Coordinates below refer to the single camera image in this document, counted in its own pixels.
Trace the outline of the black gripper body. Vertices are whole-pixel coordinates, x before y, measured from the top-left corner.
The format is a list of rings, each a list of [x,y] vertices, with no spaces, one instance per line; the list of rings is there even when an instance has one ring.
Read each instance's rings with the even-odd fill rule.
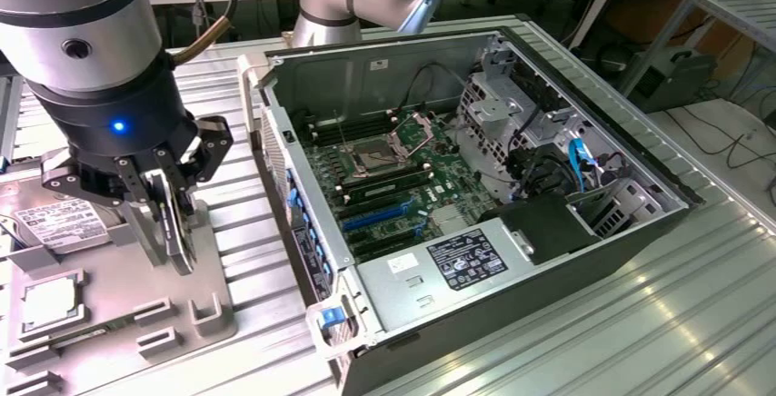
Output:
[[[60,91],[29,82],[79,163],[135,156],[150,163],[158,147],[187,151],[198,127],[184,109],[168,55],[158,55],[128,83],[93,92]]]

